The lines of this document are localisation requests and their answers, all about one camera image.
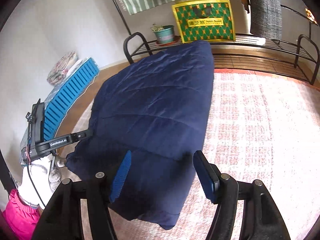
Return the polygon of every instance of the navy blue comforter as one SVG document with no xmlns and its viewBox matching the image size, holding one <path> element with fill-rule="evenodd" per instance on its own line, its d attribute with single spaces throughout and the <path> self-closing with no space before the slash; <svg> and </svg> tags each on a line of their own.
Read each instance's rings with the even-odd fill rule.
<svg viewBox="0 0 320 240">
<path fill-rule="evenodd" d="M 67 156 L 68 169 L 89 179 L 131 150 L 131 168 L 110 208 L 127 220 L 171 229 L 195 175 L 193 153 L 203 147 L 213 70 L 211 46 L 195 41 L 146 57 L 106 80 L 92 106 L 94 135 Z"/>
</svg>

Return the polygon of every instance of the floor mat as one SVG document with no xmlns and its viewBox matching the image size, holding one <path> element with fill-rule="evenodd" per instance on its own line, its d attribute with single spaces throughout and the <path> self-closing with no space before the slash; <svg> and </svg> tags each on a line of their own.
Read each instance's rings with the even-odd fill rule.
<svg viewBox="0 0 320 240">
<path fill-rule="evenodd" d="M 90 105 L 74 128 L 88 126 Z M 221 172 L 252 182 L 261 179 L 275 200 L 290 237 L 303 239 L 320 214 L 320 92 L 293 79 L 259 72 L 215 72 L 203 152 Z M 65 147 L 62 155 L 73 151 Z M 63 175 L 77 177 L 64 170 Z M 119 240 L 205 239 L 216 206 L 204 196 L 197 176 L 176 226 L 126 221 L 110 210 Z M 238 202 L 232 239 L 238 239 L 243 202 Z M 91 239 L 83 209 L 84 234 Z"/>
</svg>

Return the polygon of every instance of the white glove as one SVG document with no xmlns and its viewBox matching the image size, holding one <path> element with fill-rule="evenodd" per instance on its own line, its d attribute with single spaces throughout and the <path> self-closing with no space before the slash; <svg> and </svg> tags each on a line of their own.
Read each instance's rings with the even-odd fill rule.
<svg viewBox="0 0 320 240">
<path fill-rule="evenodd" d="M 46 157 L 33 161 L 29 165 L 31 179 L 45 205 L 47 205 L 53 192 L 61 181 L 60 169 L 55 167 L 53 170 L 51 170 L 54 159 L 55 158 L 52 156 L 52 154 L 50 154 Z M 61 166 L 62 164 L 60 159 L 57 157 L 56 159 L 56 162 L 58 162 L 56 164 Z M 22 184 L 20 187 L 18 187 L 18 192 L 26 204 L 30 204 L 32 206 L 37 206 L 39 204 L 40 207 L 44 209 L 44 206 L 30 181 L 27 167 L 23 168 Z"/>
</svg>

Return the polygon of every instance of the green patterned bag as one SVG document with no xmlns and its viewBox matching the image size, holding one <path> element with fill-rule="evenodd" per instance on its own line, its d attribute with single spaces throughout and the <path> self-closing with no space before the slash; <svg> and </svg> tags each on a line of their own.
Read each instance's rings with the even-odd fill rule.
<svg viewBox="0 0 320 240">
<path fill-rule="evenodd" d="M 183 43 L 236 40 L 229 0 L 180 0 L 172 10 Z"/>
</svg>

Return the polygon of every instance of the potted plant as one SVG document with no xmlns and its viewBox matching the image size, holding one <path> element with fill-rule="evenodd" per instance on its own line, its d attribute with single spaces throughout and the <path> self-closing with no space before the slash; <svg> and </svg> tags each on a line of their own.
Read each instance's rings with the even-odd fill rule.
<svg viewBox="0 0 320 240">
<path fill-rule="evenodd" d="M 151 30 L 156 35 L 158 44 L 166 44 L 174 41 L 174 29 L 173 25 L 157 26 L 153 24 Z"/>
</svg>

